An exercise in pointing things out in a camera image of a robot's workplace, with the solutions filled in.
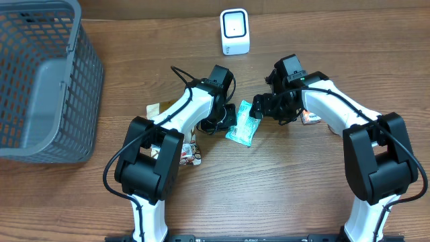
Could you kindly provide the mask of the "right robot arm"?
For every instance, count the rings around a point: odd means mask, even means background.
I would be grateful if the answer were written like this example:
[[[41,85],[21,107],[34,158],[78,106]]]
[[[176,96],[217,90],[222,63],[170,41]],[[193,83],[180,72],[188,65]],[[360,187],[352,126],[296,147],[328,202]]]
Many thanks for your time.
[[[365,108],[325,74],[307,73],[295,54],[277,61],[265,81],[271,93],[254,97],[251,117],[284,125],[309,111],[343,139],[345,177],[355,198],[336,240],[404,241],[383,233],[392,207],[407,201],[402,195],[423,171],[401,116]]]

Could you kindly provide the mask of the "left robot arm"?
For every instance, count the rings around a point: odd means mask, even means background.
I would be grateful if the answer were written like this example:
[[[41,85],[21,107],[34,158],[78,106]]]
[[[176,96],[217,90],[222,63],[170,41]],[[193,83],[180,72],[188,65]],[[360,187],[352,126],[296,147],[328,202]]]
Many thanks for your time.
[[[177,178],[183,144],[195,126],[214,134],[236,124],[228,92],[235,86],[232,72],[216,65],[208,78],[186,81],[183,95],[163,113],[131,121],[123,147],[110,159],[122,186],[116,195],[131,202],[134,215],[134,230],[121,241],[166,239],[165,200]]]

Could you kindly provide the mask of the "green lid jar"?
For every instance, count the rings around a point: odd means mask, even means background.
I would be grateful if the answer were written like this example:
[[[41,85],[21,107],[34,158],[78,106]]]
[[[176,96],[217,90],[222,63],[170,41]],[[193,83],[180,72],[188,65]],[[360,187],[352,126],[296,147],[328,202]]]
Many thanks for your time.
[[[340,136],[340,132],[339,131],[337,131],[337,130],[335,130],[332,126],[330,126],[330,125],[328,125],[328,127],[329,127],[329,130],[331,131],[331,132],[333,132],[334,134],[337,134],[337,135],[339,135]]]

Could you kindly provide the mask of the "white brown snack bag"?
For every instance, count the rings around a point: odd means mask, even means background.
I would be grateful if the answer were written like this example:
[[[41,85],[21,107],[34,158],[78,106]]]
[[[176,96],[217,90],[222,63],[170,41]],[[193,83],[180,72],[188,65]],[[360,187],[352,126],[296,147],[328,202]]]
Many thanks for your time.
[[[169,109],[177,99],[172,99],[166,102],[151,104],[146,107],[146,118],[153,119],[155,116]],[[184,143],[181,150],[181,158],[179,165],[200,165],[202,162],[202,154],[196,142],[196,128],[193,127],[184,136]]]

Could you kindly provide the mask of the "teal wet wipes pack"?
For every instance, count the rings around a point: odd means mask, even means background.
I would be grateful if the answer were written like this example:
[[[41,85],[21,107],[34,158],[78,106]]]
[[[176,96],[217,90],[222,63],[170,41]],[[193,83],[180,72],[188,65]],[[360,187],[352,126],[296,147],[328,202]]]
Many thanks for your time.
[[[227,139],[247,147],[252,145],[253,136],[259,127],[261,119],[256,119],[249,115],[251,108],[252,104],[249,102],[245,100],[241,102],[236,115],[236,125],[229,128],[225,135]]]

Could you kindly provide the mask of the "orange tissue pack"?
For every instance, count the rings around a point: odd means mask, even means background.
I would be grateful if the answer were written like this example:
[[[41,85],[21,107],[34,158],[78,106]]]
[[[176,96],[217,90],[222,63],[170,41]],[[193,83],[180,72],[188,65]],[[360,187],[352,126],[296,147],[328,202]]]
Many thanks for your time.
[[[304,110],[300,114],[301,120],[303,125],[309,125],[309,124],[317,124],[321,121],[321,118],[317,116],[316,114],[313,114],[312,112],[309,112],[307,110]]]

